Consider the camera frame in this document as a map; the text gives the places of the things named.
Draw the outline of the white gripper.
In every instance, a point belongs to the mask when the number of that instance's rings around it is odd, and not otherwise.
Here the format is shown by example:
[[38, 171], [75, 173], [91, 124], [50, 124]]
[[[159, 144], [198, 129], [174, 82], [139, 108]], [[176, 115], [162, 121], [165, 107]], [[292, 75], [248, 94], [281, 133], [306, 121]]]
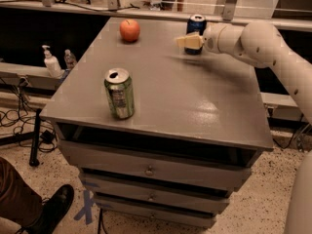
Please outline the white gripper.
[[193, 32], [185, 36], [177, 37], [175, 41], [181, 48], [199, 50], [204, 45], [207, 51], [219, 54], [218, 38], [223, 28], [223, 23], [211, 23], [205, 29], [203, 38], [198, 32]]

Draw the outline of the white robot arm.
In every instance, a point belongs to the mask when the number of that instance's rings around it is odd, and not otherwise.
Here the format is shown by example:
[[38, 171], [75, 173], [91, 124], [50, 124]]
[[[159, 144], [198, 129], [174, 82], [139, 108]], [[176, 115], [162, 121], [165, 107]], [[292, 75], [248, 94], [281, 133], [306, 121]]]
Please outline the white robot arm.
[[[175, 40], [181, 48], [205, 48], [258, 68], [270, 68], [312, 124], [312, 64], [287, 45], [273, 24], [262, 20], [245, 26], [211, 23], [202, 34], [192, 32]], [[312, 153], [297, 170], [284, 234], [312, 234]]]

